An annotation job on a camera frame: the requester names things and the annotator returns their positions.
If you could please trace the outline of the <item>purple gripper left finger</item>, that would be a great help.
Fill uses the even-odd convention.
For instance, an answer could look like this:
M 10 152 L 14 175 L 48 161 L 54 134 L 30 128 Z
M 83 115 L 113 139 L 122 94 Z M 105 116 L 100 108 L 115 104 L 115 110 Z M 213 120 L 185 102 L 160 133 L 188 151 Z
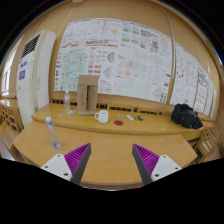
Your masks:
M 90 155 L 91 144 L 87 143 L 66 155 L 56 154 L 42 169 L 79 185 Z

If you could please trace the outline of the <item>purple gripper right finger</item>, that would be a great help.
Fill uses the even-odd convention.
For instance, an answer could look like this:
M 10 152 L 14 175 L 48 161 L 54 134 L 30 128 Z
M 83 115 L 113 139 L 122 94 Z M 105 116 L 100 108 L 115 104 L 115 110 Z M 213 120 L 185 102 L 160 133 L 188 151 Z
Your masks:
M 181 170 L 168 155 L 159 156 L 137 144 L 133 145 L 132 154 L 144 185 Z

